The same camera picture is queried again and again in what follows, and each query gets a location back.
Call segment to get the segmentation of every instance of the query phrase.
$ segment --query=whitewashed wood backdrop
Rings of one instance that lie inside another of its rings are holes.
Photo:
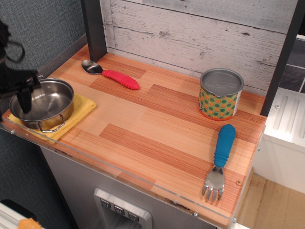
[[[266,95],[297,0],[100,0],[107,50],[200,77],[229,68]]]

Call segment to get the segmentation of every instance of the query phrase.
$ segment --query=wooden floor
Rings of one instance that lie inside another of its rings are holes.
[[[250,229],[305,229],[305,194],[253,174],[237,222]]]

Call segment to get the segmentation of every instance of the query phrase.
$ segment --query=wood grain surface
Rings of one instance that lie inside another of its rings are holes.
[[[108,174],[163,201],[179,203],[188,213],[220,228],[234,217],[243,184],[266,118],[260,116],[264,98],[242,92],[236,115],[226,121],[205,118],[198,109],[198,78],[107,54],[99,64],[130,75],[140,85],[130,90],[102,75],[89,75],[81,62],[85,46],[49,78],[70,83],[96,108],[55,144],[33,136],[5,118],[4,126],[39,145]],[[202,196],[205,178],[214,164],[218,132],[225,124],[236,128],[236,139],[224,167],[221,201]]]
[[[239,223],[251,229],[303,229],[305,194],[254,174]]]
[[[143,0],[142,4],[287,33],[296,3],[296,0]]]

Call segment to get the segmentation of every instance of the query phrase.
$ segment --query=pot handle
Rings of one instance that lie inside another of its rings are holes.
[[[40,131],[43,132],[43,133],[53,133],[55,131],[58,131],[66,123],[63,115],[60,114],[60,116],[61,116],[62,124],[60,124],[55,130],[42,130],[42,126],[41,126],[40,122],[38,122],[38,126],[39,126]]]

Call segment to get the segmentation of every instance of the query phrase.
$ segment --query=tin can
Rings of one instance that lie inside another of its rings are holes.
[[[244,87],[240,74],[225,68],[214,68],[200,77],[198,105],[200,112],[213,120],[232,118]]]

